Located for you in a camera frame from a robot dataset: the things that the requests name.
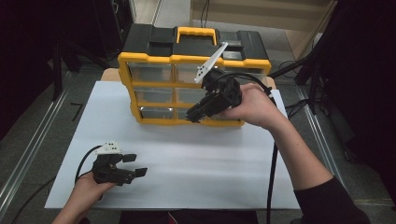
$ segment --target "storage organizer box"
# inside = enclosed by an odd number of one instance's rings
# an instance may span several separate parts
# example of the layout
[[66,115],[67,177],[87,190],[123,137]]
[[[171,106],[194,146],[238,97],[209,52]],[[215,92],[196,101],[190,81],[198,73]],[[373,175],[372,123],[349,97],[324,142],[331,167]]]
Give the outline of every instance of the storage organizer box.
[[[133,24],[119,56],[119,73],[137,122],[192,124],[185,120],[186,112],[205,97],[201,83],[194,82],[197,67],[219,49],[221,42],[228,42],[228,47],[215,66],[226,72],[248,72],[265,79],[271,64],[257,32]],[[201,124],[240,126],[243,121],[212,116],[204,118]]]

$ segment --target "white tabletop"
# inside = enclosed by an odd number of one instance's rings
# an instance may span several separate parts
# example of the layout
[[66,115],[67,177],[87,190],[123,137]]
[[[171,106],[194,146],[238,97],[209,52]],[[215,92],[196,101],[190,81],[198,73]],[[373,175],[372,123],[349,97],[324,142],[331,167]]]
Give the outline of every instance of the white tabletop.
[[[285,112],[279,91],[273,91]],[[116,140],[123,154],[137,154],[121,169],[148,167],[131,185],[108,191],[96,208],[264,209],[274,140],[262,128],[157,126],[135,121],[128,91],[120,82],[96,82],[76,133],[49,194],[46,208],[62,208],[74,187],[85,153]],[[91,154],[81,173],[89,171]],[[281,157],[276,164],[273,208],[299,208]]]

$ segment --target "white bracket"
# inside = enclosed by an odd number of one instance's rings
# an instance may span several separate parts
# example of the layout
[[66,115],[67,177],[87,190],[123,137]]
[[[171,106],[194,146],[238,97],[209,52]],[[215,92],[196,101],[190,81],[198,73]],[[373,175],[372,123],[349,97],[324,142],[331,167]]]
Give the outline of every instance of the white bracket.
[[227,42],[221,42],[221,48],[216,50],[216,52],[203,65],[198,67],[197,76],[194,79],[195,83],[200,82],[204,78],[204,76],[206,76],[206,74],[210,71],[210,69],[212,69],[213,65],[215,65],[216,61],[227,48],[227,46]]
[[102,145],[93,151],[95,155],[106,155],[106,154],[121,154],[120,145],[116,141],[111,141]]

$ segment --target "person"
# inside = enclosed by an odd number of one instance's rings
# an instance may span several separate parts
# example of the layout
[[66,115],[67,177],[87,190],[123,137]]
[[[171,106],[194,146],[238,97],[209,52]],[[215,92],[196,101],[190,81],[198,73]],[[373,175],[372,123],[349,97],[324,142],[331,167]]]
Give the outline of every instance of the person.
[[[303,212],[302,218],[291,223],[370,223],[366,214],[353,203],[341,183],[318,160],[261,87],[256,84],[242,85],[241,92],[241,105],[220,114],[228,119],[242,119],[260,126],[274,137]],[[92,173],[82,176],[53,223],[79,223],[101,195],[113,186],[111,183],[96,184]]]

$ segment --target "black sleeve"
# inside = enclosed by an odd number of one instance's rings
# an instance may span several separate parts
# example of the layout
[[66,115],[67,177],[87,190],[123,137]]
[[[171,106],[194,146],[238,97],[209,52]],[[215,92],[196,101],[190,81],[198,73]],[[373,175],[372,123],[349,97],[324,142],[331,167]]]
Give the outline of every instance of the black sleeve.
[[303,211],[302,223],[370,223],[335,177],[312,189],[295,190],[294,194]]

